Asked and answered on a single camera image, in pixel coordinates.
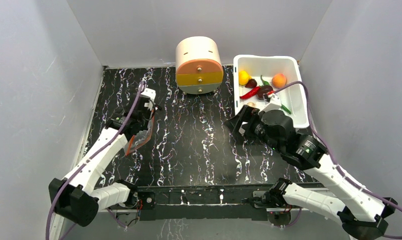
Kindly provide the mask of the clear zip bag orange zipper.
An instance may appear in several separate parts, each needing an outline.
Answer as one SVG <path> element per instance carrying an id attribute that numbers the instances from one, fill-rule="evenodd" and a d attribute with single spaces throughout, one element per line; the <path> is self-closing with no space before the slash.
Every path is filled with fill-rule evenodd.
<path id="1" fill-rule="evenodd" d="M 131 124 L 130 131 L 126 132 L 129 137 L 128 144 L 123 148 L 125 155 L 129 155 L 150 141 L 154 129 L 155 117 L 143 118 L 141 122 Z"/>

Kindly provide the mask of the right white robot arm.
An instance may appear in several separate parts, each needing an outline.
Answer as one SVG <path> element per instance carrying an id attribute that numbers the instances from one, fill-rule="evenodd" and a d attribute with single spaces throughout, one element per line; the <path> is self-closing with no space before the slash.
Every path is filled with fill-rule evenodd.
<path id="1" fill-rule="evenodd" d="M 256 208 L 283 208 L 288 205 L 306 208 L 341 224 L 357 240 L 383 237 L 395 212 L 396 201 L 378 199 L 349 175 L 341 175 L 332 163 L 327 148 L 311 135 L 299 133 L 293 120 L 283 111 L 261 111 L 248 105 L 225 122 L 234 134 L 256 138 L 273 148 L 288 164 L 317 179 L 330 192 L 324 195 L 280 178 L 268 191 L 255 191 L 247 201 Z"/>

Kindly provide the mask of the dark purple plum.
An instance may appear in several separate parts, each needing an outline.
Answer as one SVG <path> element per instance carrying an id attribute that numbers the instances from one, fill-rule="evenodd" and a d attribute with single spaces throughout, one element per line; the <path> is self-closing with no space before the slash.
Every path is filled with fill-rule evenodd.
<path id="1" fill-rule="evenodd" d="M 256 92 L 256 97 L 258 100 L 262 101 L 264 99 L 264 95 L 270 95 L 273 92 L 274 89 L 271 85 L 262 85 Z"/>

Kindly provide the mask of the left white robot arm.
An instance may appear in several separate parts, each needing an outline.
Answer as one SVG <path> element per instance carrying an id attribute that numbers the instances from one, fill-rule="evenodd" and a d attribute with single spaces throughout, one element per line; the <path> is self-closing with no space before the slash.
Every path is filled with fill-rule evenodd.
<path id="1" fill-rule="evenodd" d="M 146 95 L 135 102 L 134 108 L 129 106 L 112 115 L 96 143 L 72 171 L 50 182 L 48 191 L 56 214 L 86 227 L 101 210 L 114 205 L 133 209 L 140 203 L 136 186 L 125 180 L 95 188 L 118 152 L 129 155 L 151 139 L 157 106 Z"/>

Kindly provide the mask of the orange peach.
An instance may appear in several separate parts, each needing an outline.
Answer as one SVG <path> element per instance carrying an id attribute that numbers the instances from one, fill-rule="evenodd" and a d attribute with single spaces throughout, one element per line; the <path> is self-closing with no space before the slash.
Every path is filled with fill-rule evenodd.
<path id="1" fill-rule="evenodd" d="M 277 73 L 272 77 L 271 83 L 275 88 L 281 89 L 287 84 L 287 77 L 282 73 Z"/>

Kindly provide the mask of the yellow lemon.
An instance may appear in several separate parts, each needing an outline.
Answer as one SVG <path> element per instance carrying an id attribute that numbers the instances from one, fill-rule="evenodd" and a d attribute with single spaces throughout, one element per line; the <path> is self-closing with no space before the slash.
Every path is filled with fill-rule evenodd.
<path id="1" fill-rule="evenodd" d="M 251 79 L 251 76 L 245 70 L 238 72 L 238 84 L 240 86 L 245 86 L 249 82 L 250 79 Z"/>

